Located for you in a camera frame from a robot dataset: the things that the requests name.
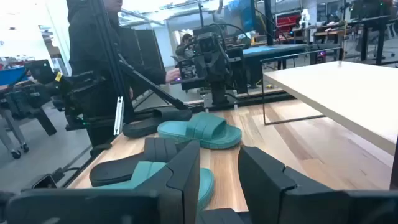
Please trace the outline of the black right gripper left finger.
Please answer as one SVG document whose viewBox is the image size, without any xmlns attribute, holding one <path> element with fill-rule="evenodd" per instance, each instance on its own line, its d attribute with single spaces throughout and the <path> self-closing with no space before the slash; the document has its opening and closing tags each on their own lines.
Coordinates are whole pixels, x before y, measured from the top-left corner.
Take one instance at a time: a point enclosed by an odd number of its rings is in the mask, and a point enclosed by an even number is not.
<svg viewBox="0 0 398 224">
<path fill-rule="evenodd" d="M 133 189 L 34 189 L 8 201 L 8 224 L 195 224 L 200 144 L 190 141 Z"/>
</svg>

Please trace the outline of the wooden shelf with black frame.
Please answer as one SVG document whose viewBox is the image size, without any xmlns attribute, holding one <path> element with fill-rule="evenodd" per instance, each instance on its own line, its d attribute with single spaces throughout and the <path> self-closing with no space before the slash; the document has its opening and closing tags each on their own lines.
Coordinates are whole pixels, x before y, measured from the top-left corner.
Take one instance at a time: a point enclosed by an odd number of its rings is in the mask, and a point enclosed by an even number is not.
<svg viewBox="0 0 398 224">
<path fill-rule="evenodd" d="M 263 79 L 392 155 L 389 186 L 398 189 L 398 68 L 338 60 Z"/>
</svg>

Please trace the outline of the teal rubber slide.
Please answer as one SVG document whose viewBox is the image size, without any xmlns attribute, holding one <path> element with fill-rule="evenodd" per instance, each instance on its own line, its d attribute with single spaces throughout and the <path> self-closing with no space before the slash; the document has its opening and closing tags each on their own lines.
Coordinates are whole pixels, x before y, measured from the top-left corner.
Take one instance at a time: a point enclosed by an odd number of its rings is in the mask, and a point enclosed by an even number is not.
<svg viewBox="0 0 398 224">
<path fill-rule="evenodd" d="M 154 174 L 166 165 L 165 162 L 138 162 L 134 169 L 132 177 L 129 180 L 99 186 L 97 189 L 134 189 L 145 180 L 151 178 Z M 215 177 L 211 170 L 207 168 L 200 169 L 200 187 L 198 193 L 197 211 L 200 212 L 210 203 L 214 193 Z"/>
<path fill-rule="evenodd" d="M 242 131 L 219 116 L 200 112 L 189 121 L 165 121 L 158 125 L 160 137 L 177 142 L 197 140 L 202 148 L 227 149 L 241 142 Z"/>
</svg>

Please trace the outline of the silver aluminium bracket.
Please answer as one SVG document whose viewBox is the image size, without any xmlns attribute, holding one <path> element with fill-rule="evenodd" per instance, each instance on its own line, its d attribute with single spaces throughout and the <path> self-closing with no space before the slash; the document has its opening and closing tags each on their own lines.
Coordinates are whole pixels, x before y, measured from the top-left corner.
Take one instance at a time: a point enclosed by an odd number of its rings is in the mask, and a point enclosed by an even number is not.
<svg viewBox="0 0 398 224">
<path fill-rule="evenodd" d="M 116 113 L 114 119 L 114 129 L 113 135 L 118 136 L 123 127 L 123 118 L 124 118 L 124 98 L 119 96 L 117 98 L 117 105 L 116 105 Z"/>
</svg>

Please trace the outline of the black desk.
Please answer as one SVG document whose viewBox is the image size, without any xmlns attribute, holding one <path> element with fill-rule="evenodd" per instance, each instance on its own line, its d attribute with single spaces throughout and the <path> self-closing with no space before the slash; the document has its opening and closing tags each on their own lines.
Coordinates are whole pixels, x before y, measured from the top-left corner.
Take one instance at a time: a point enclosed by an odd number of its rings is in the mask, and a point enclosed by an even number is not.
<svg viewBox="0 0 398 224">
<path fill-rule="evenodd" d="M 363 25 L 363 33 L 362 33 L 362 41 L 360 45 L 360 61 L 365 62 L 368 56 L 368 32 L 369 32 L 369 25 L 371 23 L 377 24 L 377 28 L 379 31 L 379 36 L 377 38 L 377 47 L 376 47 L 376 58 L 375 58 L 375 65 L 390 65 L 394 63 L 398 63 L 398 60 L 395 61 L 388 61 L 384 62 L 382 59 L 383 49 L 384 49 L 384 41 L 385 41 L 385 34 L 387 29 L 387 24 L 390 24 L 392 21 L 396 21 L 397 19 L 390 19 L 390 16 L 378 16 L 378 17 L 370 17 L 364 19 L 351 19 L 347 22 L 348 25 Z"/>
</svg>

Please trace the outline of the black rubber slide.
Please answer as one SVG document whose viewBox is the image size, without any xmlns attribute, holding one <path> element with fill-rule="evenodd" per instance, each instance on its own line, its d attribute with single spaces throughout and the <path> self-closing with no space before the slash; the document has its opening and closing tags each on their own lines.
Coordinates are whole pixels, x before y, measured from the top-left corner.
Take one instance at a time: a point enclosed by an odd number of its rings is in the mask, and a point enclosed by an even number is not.
<svg viewBox="0 0 398 224">
<path fill-rule="evenodd" d="M 116 184 L 129 180 L 140 161 L 168 162 L 182 146 L 171 138 L 145 138 L 144 150 L 123 159 L 102 162 L 90 171 L 92 187 Z"/>
<path fill-rule="evenodd" d="M 129 138 L 140 138 L 157 132 L 157 127 L 166 121 L 188 121 L 192 117 L 190 109 L 179 110 L 172 107 L 155 108 L 152 117 L 134 124 L 125 124 L 123 134 Z"/>
</svg>

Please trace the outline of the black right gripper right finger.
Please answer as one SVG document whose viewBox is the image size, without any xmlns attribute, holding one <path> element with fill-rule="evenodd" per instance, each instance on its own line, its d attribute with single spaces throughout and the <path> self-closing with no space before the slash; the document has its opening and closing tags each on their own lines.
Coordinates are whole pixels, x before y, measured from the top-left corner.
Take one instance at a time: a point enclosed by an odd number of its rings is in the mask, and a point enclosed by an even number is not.
<svg viewBox="0 0 398 224">
<path fill-rule="evenodd" d="M 249 146 L 238 172 L 253 224 L 398 224 L 398 190 L 333 190 Z"/>
</svg>

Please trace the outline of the red storage rack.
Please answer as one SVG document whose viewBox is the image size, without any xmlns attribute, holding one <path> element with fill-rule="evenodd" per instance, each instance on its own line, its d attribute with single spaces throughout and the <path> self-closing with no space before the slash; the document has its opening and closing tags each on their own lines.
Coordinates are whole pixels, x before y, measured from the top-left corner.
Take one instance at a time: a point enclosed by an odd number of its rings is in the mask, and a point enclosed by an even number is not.
<svg viewBox="0 0 398 224">
<path fill-rule="evenodd" d="M 301 18 L 300 11 L 285 12 L 275 15 L 276 25 L 283 33 L 288 33 L 297 25 L 297 21 Z"/>
</svg>

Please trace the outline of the blue bin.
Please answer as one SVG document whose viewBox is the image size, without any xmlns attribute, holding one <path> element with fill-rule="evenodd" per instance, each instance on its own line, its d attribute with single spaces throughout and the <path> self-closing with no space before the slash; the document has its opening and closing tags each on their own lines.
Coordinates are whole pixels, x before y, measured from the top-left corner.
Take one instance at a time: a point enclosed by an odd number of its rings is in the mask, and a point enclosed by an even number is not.
<svg viewBox="0 0 398 224">
<path fill-rule="evenodd" d="M 24 67 L 0 70 L 0 85 L 8 85 L 15 82 L 25 72 Z"/>
</svg>

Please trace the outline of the dark table with blue top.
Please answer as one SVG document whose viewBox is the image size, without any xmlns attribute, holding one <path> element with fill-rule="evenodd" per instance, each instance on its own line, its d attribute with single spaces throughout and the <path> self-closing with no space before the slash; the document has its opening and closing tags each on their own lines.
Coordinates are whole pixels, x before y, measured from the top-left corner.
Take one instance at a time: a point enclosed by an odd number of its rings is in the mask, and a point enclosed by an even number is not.
<svg viewBox="0 0 398 224">
<path fill-rule="evenodd" d="M 306 49 L 307 45 L 305 44 L 282 44 L 271 46 L 263 45 L 243 50 L 245 66 L 248 72 L 248 83 L 256 86 L 256 83 L 261 79 L 261 60 L 301 53 L 306 51 Z"/>
</svg>

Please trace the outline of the person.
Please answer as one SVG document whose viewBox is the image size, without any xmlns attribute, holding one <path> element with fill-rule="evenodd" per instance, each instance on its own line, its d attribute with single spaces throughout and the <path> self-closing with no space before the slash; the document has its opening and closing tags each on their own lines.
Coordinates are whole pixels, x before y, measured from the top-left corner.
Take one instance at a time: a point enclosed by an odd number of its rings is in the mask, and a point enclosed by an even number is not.
<svg viewBox="0 0 398 224">
<path fill-rule="evenodd" d="M 193 52 L 193 45 L 189 45 L 192 40 L 192 35 L 183 35 L 180 45 L 178 45 L 175 50 L 175 54 L 179 60 L 188 59 L 194 56 L 195 53 Z"/>
<path fill-rule="evenodd" d="M 123 0 L 102 0 L 104 8 L 111 25 L 111 35 L 115 42 L 120 44 L 119 17 Z M 72 75 L 80 75 L 84 72 L 93 72 L 105 81 L 100 82 L 99 87 L 85 90 L 83 106 L 88 108 L 89 113 L 99 113 L 96 116 L 112 116 L 116 112 L 116 90 L 114 89 L 113 79 L 109 70 L 109 61 L 100 41 L 100 33 L 95 21 L 95 16 L 91 11 L 88 0 L 67 0 L 69 38 L 70 38 L 70 59 L 69 64 Z M 166 84 L 166 71 L 158 68 L 139 65 L 130 60 L 122 53 L 126 61 L 132 65 L 140 74 L 144 75 L 156 85 Z M 113 124 L 102 127 L 89 127 L 86 129 L 92 147 L 106 144 L 113 137 Z"/>
</svg>

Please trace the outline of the black partition panel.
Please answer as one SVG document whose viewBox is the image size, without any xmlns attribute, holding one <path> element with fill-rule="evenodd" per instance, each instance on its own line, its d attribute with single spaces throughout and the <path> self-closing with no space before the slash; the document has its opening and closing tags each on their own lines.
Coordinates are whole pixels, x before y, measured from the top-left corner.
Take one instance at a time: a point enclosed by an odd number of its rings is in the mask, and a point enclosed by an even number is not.
<svg viewBox="0 0 398 224">
<path fill-rule="evenodd" d="M 165 70 L 155 32 L 150 29 L 120 28 L 122 53 L 146 67 Z"/>
</svg>

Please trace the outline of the person's hand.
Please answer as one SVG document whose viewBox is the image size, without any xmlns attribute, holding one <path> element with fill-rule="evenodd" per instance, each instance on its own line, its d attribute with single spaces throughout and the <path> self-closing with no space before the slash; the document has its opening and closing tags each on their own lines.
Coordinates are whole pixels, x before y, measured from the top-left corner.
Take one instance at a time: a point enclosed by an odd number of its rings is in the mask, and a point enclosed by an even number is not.
<svg viewBox="0 0 398 224">
<path fill-rule="evenodd" d="M 170 82 L 173 82 L 173 81 L 179 80 L 179 79 L 181 79 L 181 73 L 178 68 L 173 68 L 173 69 L 167 71 L 165 74 L 165 82 L 166 83 L 170 83 Z"/>
</svg>

